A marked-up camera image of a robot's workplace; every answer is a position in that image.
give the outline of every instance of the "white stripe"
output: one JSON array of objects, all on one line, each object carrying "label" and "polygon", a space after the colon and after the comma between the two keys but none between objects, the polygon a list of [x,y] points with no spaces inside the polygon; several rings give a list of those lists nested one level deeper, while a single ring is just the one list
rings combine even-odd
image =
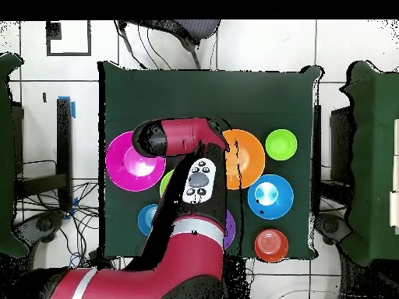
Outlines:
[{"label": "white stripe", "polygon": [[72,299],[82,299],[90,280],[96,275],[97,269],[93,268],[85,274],[85,276],[80,280]]},{"label": "white stripe", "polygon": [[212,238],[223,248],[223,231],[209,221],[197,218],[185,218],[176,221],[174,225],[175,227],[171,236],[182,233],[192,233],[193,231],[196,231],[197,234]]}]

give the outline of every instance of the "orange bowl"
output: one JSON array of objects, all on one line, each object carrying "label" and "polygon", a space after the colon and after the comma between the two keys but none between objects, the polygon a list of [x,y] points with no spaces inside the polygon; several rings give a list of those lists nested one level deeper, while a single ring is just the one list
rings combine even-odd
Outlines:
[{"label": "orange bowl", "polygon": [[263,230],[255,240],[255,252],[265,262],[279,262],[288,252],[288,240],[278,230]]},{"label": "orange bowl", "polygon": [[262,143],[251,133],[241,129],[223,132],[230,151],[226,153],[226,176],[228,189],[248,188],[262,175],[265,168],[265,151]]}]

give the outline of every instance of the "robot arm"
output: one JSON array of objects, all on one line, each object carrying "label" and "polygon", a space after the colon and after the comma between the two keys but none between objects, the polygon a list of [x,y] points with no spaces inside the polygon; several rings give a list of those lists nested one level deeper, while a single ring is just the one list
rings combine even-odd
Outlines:
[{"label": "robot arm", "polygon": [[[38,288],[40,297],[221,299],[228,149],[221,130],[205,118],[148,121],[134,130],[132,144],[145,157],[185,155],[142,255],[123,270],[60,269],[54,276],[53,269],[51,285]],[[51,292],[43,294],[45,288]]]}]

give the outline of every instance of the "green bowl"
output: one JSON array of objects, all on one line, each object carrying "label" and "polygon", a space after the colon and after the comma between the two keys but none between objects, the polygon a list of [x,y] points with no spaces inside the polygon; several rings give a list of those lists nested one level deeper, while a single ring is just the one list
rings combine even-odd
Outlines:
[{"label": "green bowl", "polygon": [[267,136],[267,154],[274,160],[287,160],[294,156],[298,147],[295,135],[287,129],[277,129]]},{"label": "green bowl", "polygon": [[164,190],[166,189],[166,186],[168,185],[168,182],[171,178],[172,173],[173,173],[173,170],[166,173],[166,175],[162,178],[161,186],[159,187],[159,195],[161,197],[162,197],[162,194],[164,193]]}]

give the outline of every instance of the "gray button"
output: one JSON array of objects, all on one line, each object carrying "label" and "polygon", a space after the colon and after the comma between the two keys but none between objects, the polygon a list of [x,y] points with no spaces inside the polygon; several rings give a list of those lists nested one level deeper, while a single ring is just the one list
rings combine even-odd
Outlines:
[{"label": "gray button", "polygon": [[198,187],[205,187],[208,185],[209,179],[208,177],[201,172],[196,172],[190,175],[189,178],[189,186],[198,188]]}]

